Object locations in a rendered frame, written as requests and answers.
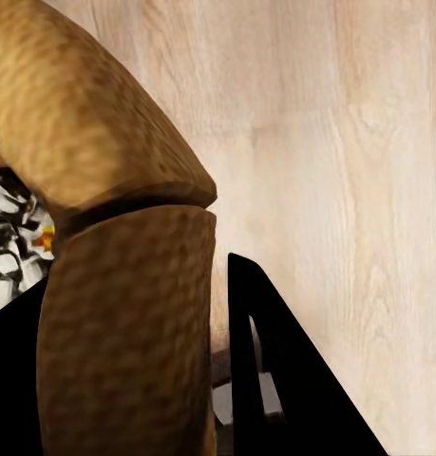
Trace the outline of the popcorn bag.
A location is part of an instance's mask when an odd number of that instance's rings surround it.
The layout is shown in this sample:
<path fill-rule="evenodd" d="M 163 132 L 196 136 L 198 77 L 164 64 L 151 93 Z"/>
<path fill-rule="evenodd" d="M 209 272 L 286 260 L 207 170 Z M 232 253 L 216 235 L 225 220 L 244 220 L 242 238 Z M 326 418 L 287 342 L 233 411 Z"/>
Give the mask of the popcorn bag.
<path fill-rule="evenodd" d="M 218 456 L 217 183 L 129 70 L 43 0 L 0 0 L 0 176 L 54 223 L 44 456 Z"/>

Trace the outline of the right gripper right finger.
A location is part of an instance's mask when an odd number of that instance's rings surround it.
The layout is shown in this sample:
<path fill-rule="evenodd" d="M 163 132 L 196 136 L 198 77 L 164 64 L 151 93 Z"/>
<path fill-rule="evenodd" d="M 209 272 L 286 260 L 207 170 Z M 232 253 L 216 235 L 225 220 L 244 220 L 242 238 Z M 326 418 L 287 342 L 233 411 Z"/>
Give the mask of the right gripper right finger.
<path fill-rule="evenodd" d="M 388 456 L 264 270 L 228 254 L 235 456 Z M 265 418 L 250 316 L 287 424 Z"/>

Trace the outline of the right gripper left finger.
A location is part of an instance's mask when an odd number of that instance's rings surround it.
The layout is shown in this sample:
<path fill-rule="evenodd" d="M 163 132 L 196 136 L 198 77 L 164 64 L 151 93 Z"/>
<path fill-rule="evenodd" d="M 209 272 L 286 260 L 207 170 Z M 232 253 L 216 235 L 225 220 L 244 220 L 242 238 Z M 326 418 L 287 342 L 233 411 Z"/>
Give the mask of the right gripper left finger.
<path fill-rule="evenodd" d="M 44 456 L 36 343 L 48 276 L 0 310 L 0 456 Z"/>

